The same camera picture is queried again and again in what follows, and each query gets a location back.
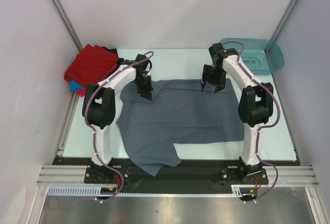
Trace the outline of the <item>grey blue polo shirt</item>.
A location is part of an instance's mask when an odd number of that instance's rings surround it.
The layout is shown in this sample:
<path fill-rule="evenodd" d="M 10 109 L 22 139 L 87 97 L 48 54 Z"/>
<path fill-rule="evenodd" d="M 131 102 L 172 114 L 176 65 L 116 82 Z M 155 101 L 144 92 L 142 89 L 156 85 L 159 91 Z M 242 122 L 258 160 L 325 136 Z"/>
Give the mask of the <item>grey blue polo shirt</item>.
<path fill-rule="evenodd" d="M 130 83 L 120 94 L 117 120 L 129 159 L 155 176 L 163 166 L 178 166 L 176 144 L 242 141 L 244 126 L 230 79 L 215 92 L 197 79 L 161 80 L 152 83 L 152 99 L 137 93 Z"/>

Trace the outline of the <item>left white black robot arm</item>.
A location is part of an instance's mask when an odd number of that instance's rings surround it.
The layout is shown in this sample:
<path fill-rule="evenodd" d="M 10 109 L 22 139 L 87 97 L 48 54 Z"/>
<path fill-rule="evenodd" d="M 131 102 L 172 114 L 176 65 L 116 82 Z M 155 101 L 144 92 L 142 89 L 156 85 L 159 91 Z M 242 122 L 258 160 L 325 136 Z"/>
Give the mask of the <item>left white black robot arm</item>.
<path fill-rule="evenodd" d="M 98 83 L 87 85 L 82 116 L 92 130 L 93 155 L 90 169 L 96 177 L 107 183 L 117 171 L 109 166 L 113 156 L 110 151 L 109 129 L 116 117 L 116 94 L 135 83 L 137 94 L 152 101 L 152 80 L 150 70 L 153 51 L 138 54 L 135 60 L 122 60 Z"/>

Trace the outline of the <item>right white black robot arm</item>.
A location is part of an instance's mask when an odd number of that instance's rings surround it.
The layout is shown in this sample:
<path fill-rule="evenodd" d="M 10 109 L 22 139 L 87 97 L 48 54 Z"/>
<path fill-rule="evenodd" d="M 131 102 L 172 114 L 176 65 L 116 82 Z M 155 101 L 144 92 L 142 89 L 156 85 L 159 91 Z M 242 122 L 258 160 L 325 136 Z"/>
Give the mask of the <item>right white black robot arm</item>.
<path fill-rule="evenodd" d="M 225 169 L 223 180 L 252 184 L 262 174 L 260 157 L 262 130 L 273 115 L 274 95 L 271 83 L 261 82 L 243 63 L 240 52 L 226 49 L 222 43 L 215 43 L 208 49 L 212 63 L 203 66 L 201 86 L 210 83 L 215 92 L 225 88 L 226 76 L 241 90 L 238 114 L 244 124 L 243 150 L 236 170 Z"/>

